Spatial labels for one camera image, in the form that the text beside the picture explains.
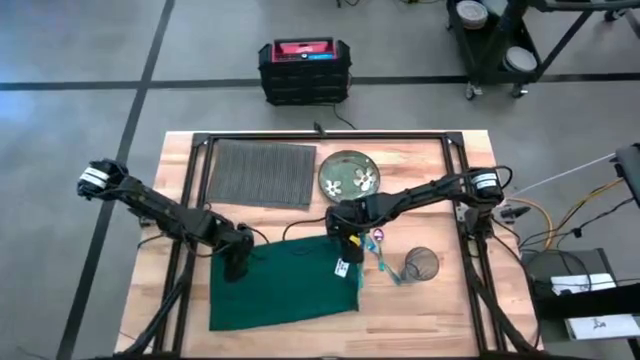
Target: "green cloth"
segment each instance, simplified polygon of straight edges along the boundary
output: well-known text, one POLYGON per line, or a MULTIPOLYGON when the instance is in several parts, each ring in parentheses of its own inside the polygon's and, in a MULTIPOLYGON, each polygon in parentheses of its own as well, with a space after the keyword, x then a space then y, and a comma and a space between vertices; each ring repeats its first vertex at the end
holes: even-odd
POLYGON ((211 262, 209 330, 239 330, 358 310, 359 270, 335 274, 340 245, 326 236, 256 246, 249 273, 224 281, 224 262, 211 262))

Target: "red and black toolbox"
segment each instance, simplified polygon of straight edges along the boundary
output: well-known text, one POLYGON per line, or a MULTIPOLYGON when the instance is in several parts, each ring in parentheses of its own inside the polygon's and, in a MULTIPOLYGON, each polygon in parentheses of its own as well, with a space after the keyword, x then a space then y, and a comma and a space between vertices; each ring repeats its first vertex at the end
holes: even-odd
POLYGON ((281 39, 259 52, 260 77, 273 105, 335 104, 348 97, 349 46, 333 38, 281 39))

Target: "ribbed rubber mat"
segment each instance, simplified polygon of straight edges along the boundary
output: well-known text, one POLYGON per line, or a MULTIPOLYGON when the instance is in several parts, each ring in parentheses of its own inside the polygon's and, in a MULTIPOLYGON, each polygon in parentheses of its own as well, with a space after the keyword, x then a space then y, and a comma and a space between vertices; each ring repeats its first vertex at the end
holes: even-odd
POLYGON ((210 202, 295 209, 311 204, 314 146, 219 140, 216 149, 210 202))

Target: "white tag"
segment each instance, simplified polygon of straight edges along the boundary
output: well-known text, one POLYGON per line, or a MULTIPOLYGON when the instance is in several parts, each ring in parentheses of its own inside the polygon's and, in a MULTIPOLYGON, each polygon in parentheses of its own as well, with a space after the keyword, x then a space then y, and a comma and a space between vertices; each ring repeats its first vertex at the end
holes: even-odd
POLYGON ((334 271, 334 273, 340 277, 345 277, 347 276, 347 270, 349 270, 349 263, 342 261, 342 259, 338 259, 336 271, 334 271))
POLYGON ((494 180, 485 180, 476 184, 476 188, 478 188, 478 190, 489 186, 498 186, 498 184, 494 180))
POLYGON ((107 186, 106 182, 87 174, 80 175, 80 180, 88 181, 101 189, 104 189, 105 186, 107 186))
POLYGON ((485 180, 498 180, 498 176, 494 173, 482 174, 471 179, 471 182, 475 184, 485 180))
POLYGON ((94 168, 92 168, 92 167, 88 167, 88 168, 84 171, 84 173, 85 173, 85 174, 89 174, 89 175, 93 175, 93 176, 95 176, 95 177, 97 177, 97 178, 99 178, 99 179, 102 179, 102 180, 107 180, 107 179, 109 178, 109 175, 107 175, 107 174, 103 173, 103 172, 102 172, 102 171, 100 171, 100 170, 96 170, 96 169, 94 169, 94 168))

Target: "wheel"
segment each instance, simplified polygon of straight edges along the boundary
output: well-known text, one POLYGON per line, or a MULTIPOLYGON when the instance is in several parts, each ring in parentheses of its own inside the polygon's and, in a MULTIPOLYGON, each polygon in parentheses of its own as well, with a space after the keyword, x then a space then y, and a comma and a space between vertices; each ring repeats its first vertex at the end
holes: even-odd
POLYGON ((467 88, 464 91, 464 97, 471 101, 477 95, 482 95, 482 88, 479 86, 473 85, 472 83, 467 83, 467 88))
POLYGON ((529 90, 523 84, 513 84, 513 88, 511 89, 511 97, 514 99, 520 99, 521 97, 527 95, 529 90))
POLYGON ((473 91, 473 85, 467 85, 467 88, 464 91, 464 97, 469 101, 476 97, 476 93, 473 91))
POLYGON ((614 22, 626 14, 627 10, 609 10, 604 13, 604 21, 614 22))

